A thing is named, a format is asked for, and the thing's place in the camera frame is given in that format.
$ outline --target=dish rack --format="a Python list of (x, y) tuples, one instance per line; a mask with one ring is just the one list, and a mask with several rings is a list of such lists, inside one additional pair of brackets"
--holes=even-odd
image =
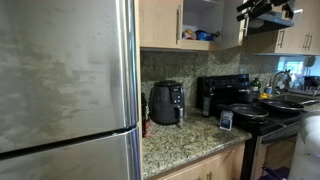
[(310, 90), (310, 89), (295, 89), (295, 88), (289, 88), (288, 90), (289, 92), (292, 92), (292, 93), (296, 93), (296, 94), (303, 94), (303, 95), (307, 95), (307, 96), (312, 96), (312, 97), (315, 97), (317, 95), (320, 95), (320, 89), (319, 87), (316, 88), (316, 89), (313, 89), (313, 90)]

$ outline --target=bottle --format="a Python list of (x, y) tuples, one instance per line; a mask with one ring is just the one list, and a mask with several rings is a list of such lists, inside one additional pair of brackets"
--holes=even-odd
[(250, 83), (250, 90), (256, 92), (260, 88), (261, 82), (259, 81), (259, 78), (254, 78), (254, 80)]

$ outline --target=stainless steel refrigerator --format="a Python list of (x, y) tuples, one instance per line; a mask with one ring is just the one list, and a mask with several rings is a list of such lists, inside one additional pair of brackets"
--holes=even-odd
[(0, 0), (0, 179), (140, 179), (132, 0)]

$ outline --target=wall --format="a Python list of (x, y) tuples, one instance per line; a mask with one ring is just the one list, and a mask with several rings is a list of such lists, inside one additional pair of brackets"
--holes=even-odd
[(199, 76), (249, 73), (262, 85), (277, 71), (278, 56), (248, 55), (243, 47), (220, 52), (141, 51), (142, 92), (149, 97), (153, 83), (170, 79), (183, 83), (187, 107), (195, 107), (196, 82)]

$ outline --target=granite countertop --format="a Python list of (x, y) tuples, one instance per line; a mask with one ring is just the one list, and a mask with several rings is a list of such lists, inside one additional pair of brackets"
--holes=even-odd
[(151, 121), (149, 137), (142, 141), (144, 179), (251, 138), (236, 127), (224, 131), (218, 125), (215, 117), (205, 118), (196, 109), (186, 113), (182, 128)]

